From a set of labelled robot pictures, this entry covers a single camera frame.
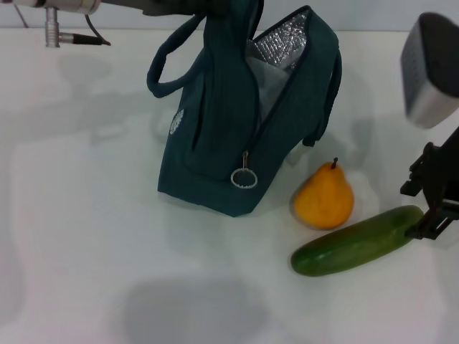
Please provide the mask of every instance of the white table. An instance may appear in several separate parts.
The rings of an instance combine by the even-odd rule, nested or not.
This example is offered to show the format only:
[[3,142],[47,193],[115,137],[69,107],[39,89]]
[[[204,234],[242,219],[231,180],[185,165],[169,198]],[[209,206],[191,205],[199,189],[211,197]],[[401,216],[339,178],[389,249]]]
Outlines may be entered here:
[[[169,32],[106,31],[113,46],[45,49],[42,31],[0,31],[1,344],[459,343],[459,231],[322,278],[290,254],[322,235],[288,201],[335,156],[356,194],[351,221],[401,204],[430,131],[404,118],[405,33],[339,33],[341,91],[323,139],[295,149],[253,214],[232,219],[156,192],[179,94],[146,72]],[[168,60],[183,74],[200,33]]]

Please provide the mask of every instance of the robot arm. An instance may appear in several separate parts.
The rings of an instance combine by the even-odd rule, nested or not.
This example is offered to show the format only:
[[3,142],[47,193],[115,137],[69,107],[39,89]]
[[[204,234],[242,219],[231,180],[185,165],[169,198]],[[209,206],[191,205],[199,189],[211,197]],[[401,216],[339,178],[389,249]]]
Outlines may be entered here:
[[[439,14],[421,15],[402,53],[407,118],[436,126],[459,108],[459,27]],[[428,143],[400,192],[423,191],[429,211],[406,235],[435,240],[459,220],[459,128],[441,146]]]
[[147,16],[168,14],[209,14],[222,16],[227,10],[227,0],[0,0],[0,3],[35,8],[53,7],[60,11],[92,14],[100,2],[140,9]]
[[[61,43],[110,45],[95,30],[89,14],[96,12],[100,3],[140,9],[146,16],[166,16],[169,14],[206,14],[223,16],[228,8],[228,0],[0,0],[0,4],[14,4],[46,9],[45,36],[47,47],[59,47]],[[86,16],[95,37],[62,33],[57,21],[57,12],[67,11]]]

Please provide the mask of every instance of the cucumber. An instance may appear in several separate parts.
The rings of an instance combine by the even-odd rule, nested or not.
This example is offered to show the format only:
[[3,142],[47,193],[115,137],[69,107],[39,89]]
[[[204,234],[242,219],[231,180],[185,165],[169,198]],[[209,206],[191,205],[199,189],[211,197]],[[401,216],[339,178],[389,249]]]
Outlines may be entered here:
[[322,236],[297,250],[292,268],[305,276],[324,276],[352,269],[411,241],[405,232],[423,216],[417,206],[401,206]]

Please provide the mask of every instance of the pear stem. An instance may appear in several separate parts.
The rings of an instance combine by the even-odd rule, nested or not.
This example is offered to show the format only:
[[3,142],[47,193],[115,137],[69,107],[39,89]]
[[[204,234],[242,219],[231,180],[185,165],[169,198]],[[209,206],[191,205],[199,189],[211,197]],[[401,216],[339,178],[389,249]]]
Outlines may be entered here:
[[331,164],[331,169],[334,170],[336,168],[336,163],[338,162],[338,158],[333,159],[333,163]]

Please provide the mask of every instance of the teal insulated bag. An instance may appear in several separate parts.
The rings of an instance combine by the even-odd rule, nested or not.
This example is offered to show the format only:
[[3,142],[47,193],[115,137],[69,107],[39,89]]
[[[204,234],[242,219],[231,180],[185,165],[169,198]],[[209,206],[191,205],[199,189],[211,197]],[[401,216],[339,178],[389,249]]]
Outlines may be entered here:
[[204,17],[191,18],[159,48],[147,77],[156,97],[183,88],[158,190],[230,216],[253,211],[299,142],[321,138],[341,83],[338,39],[309,6],[253,38],[262,8],[232,0],[226,17],[208,17],[189,71],[159,82],[167,54]]

